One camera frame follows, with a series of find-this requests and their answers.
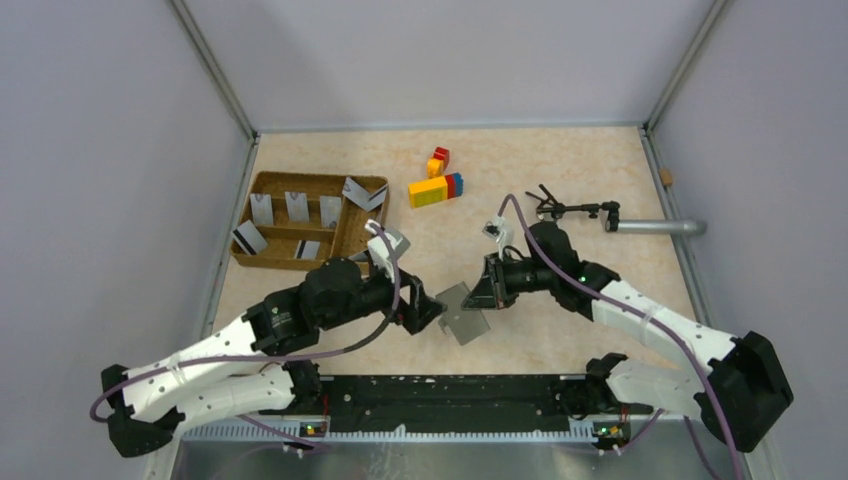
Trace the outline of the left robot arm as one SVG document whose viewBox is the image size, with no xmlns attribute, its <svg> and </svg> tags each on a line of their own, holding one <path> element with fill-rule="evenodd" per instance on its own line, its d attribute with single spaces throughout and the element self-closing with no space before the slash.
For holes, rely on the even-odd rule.
<svg viewBox="0 0 848 480">
<path fill-rule="evenodd" d="M 306 350 L 321 332 L 381 312 L 384 325 L 415 335 L 445 309 L 402 269 L 374 268 L 364 276 L 354 261 L 331 258 L 193 345 L 143 367 L 104 369 L 109 440 L 120 456 L 133 458 L 227 417 L 288 407 L 308 413 L 321 388 L 290 368 L 309 359 Z"/>
</svg>

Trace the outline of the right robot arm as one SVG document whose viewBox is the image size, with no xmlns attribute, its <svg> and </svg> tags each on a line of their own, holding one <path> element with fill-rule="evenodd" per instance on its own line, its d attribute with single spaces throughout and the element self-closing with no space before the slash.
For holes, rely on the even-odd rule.
<svg viewBox="0 0 848 480">
<path fill-rule="evenodd" d="M 586 385 L 589 404 L 612 412 L 642 404 L 698 418 L 718 440 L 732 438 L 751 453 L 794 401 L 773 343 L 750 331 L 743 336 L 712 329 L 653 301 L 616 272 L 579 258 L 567 233 L 552 222 L 525 232 L 528 253 L 513 257 L 513 233 L 501 216 L 483 233 L 497 250 L 463 300 L 466 310 L 502 310 L 523 293 L 548 292 L 573 313 L 618 329 L 674 363 L 659 368 L 609 353 L 587 365 L 597 378 Z"/>
</svg>

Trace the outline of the grey card holder wallet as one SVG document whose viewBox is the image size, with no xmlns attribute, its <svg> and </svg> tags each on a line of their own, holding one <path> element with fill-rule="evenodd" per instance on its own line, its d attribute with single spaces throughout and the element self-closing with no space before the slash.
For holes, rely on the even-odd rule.
<svg viewBox="0 0 848 480">
<path fill-rule="evenodd" d="M 465 309 L 462 306 L 469 294 L 467 284 L 460 282 L 436 295 L 436 300 L 445 307 L 438 318 L 438 325 L 443 333 L 450 334 L 460 346 L 469 344 L 491 329 L 481 310 Z"/>
</svg>

